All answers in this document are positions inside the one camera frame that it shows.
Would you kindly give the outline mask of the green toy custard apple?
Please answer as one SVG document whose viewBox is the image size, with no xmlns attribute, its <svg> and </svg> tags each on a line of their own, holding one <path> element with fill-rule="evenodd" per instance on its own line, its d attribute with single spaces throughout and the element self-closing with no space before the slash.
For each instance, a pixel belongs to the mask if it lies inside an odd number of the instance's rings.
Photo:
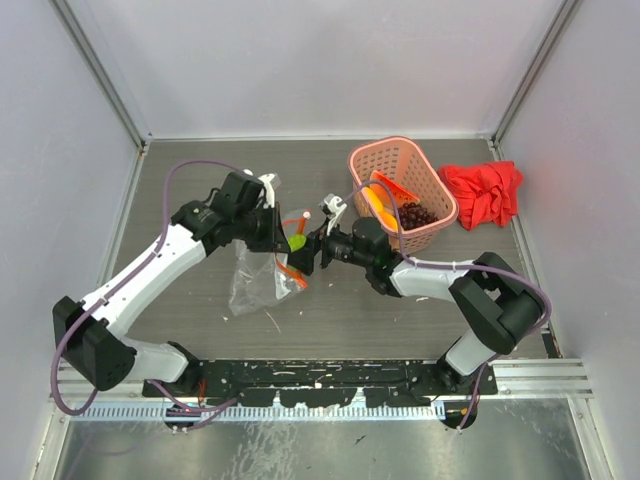
<svg viewBox="0 0 640 480">
<path fill-rule="evenodd" d="M 287 242 L 290 248 L 290 252 L 294 253 L 301 250 L 305 246 L 307 237 L 304 234 L 296 233 L 289 236 L 287 238 Z"/>
</svg>

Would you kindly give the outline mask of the clear orange zip top bag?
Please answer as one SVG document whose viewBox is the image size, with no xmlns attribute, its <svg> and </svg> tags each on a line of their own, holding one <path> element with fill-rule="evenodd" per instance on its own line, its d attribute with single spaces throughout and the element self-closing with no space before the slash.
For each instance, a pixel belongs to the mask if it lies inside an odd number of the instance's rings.
<svg viewBox="0 0 640 480">
<path fill-rule="evenodd" d="M 287 254 L 251 252 L 241 241 L 235 242 L 235 253 L 229 299 L 235 316 L 275 307 L 308 287 L 302 274 L 288 265 Z"/>
</svg>

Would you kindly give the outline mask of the pink plastic basket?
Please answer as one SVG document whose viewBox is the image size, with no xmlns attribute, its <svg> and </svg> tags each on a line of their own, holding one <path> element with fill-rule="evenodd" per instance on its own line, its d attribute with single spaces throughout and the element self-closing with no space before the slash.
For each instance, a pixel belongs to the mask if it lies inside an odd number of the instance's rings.
<svg viewBox="0 0 640 480">
<path fill-rule="evenodd" d="M 444 185 L 422 149 L 414 141 L 401 136 L 376 140 L 356 148 L 348 160 L 355 187 L 375 180 L 386 184 L 384 191 L 370 185 L 354 196 L 360 216 L 383 220 L 391 246 L 399 246 L 397 231 L 390 224 L 391 202 L 403 207 L 413 203 L 427 211 L 433 219 L 403 233 L 404 248 L 414 253 L 426 248 L 436 235 L 458 217 L 458 203 Z"/>
</svg>

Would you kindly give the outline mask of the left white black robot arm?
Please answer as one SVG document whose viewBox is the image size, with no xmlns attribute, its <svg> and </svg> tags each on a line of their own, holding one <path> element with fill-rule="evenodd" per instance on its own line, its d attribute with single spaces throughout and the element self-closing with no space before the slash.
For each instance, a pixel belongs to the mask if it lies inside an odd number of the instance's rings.
<svg viewBox="0 0 640 480">
<path fill-rule="evenodd" d="M 62 357 L 99 391 L 153 379 L 178 396 L 194 393 L 200 372 L 192 354 L 175 342 L 153 344 L 127 334 L 155 298 L 216 249 L 238 240 L 254 252 L 288 252 L 279 184 L 274 173 L 229 173 L 211 202 L 183 205 L 166 231 L 105 285 L 80 301 L 59 300 L 53 326 Z"/>
</svg>

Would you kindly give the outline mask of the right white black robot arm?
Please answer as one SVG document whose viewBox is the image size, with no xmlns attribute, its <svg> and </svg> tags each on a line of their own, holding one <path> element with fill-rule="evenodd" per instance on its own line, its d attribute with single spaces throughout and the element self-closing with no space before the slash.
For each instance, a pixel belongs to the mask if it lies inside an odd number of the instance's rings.
<svg viewBox="0 0 640 480">
<path fill-rule="evenodd" d="M 438 382 L 452 394 L 465 391 L 488 361 L 510 354 L 549 313 L 547 297 L 499 255 L 485 252 L 461 264 L 404 257 L 371 217 L 358 219 L 350 233 L 322 225 L 306 235 L 287 265 L 309 276 L 316 263 L 325 268 L 333 261 L 363 268 L 381 295 L 429 297 L 458 307 L 468 330 L 435 367 Z"/>
</svg>

